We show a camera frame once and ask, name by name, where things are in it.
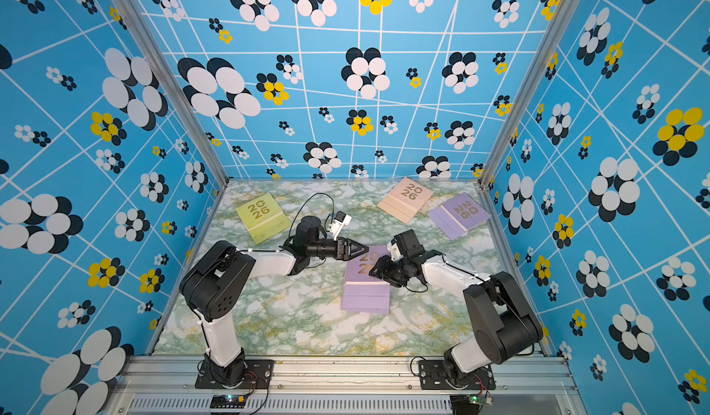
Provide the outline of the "pink calendar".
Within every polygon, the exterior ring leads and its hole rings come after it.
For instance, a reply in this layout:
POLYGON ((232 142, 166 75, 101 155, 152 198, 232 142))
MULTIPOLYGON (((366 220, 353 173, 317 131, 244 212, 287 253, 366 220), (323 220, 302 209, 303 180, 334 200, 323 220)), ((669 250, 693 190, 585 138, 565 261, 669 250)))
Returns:
POLYGON ((432 189, 410 178, 403 178, 379 202, 378 207, 404 224, 408 224, 433 195, 434 191, 432 189))

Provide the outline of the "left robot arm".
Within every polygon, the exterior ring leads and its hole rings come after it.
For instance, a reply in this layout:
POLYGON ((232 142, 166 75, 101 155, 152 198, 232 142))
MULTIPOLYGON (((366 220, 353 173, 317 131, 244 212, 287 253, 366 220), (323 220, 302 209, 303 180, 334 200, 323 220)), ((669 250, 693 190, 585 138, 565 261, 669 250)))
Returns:
POLYGON ((331 236, 319 218, 306 216, 276 250, 241 250, 220 240, 185 274, 179 291, 198 317, 206 342, 197 387, 237 388, 245 379, 259 379, 249 369, 232 317, 246 283, 260 276, 297 276, 314 258, 349 262, 368 253, 366 245, 340 237, 340 228, 349 220, 349 215, 339 213, 331 236))

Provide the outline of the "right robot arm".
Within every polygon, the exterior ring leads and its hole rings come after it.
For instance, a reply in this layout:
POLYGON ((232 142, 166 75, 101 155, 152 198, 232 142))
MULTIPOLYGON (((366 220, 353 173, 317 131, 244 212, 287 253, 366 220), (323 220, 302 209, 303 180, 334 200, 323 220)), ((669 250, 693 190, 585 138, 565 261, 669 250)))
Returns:
POLYGON ((438 250, 426 250, 407 230, 388 243, 370 276, 392 287, 407 287, 416 278, 426 287, 444 289, 466 305, 473 334, 443 355, 446 379, 455 388, 477 381, 476 374, 534 347, 542 326, 515 278, 506 272, 468 272, 450 263, 438 250))

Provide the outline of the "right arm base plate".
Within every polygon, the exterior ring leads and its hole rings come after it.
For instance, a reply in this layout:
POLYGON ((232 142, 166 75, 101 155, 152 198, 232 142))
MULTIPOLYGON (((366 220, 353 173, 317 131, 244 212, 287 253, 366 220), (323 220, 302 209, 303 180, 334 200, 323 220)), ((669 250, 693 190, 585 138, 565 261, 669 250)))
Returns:
POLYGON ((490 366, 461 372, 452 361, 419 359, 413 369, 423 390, 461 390, 485 393, 497 388, 490 366))

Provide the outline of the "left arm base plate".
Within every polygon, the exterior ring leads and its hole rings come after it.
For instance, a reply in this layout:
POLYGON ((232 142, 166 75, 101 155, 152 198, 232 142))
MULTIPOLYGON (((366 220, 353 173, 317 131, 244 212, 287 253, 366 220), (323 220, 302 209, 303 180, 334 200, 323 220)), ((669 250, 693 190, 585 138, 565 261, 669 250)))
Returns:
POLYGON ((237 359, 229 366, 219 366, 206 358, 198 365, 197 389, 268 389, 274 372, 272 360, 237 359))

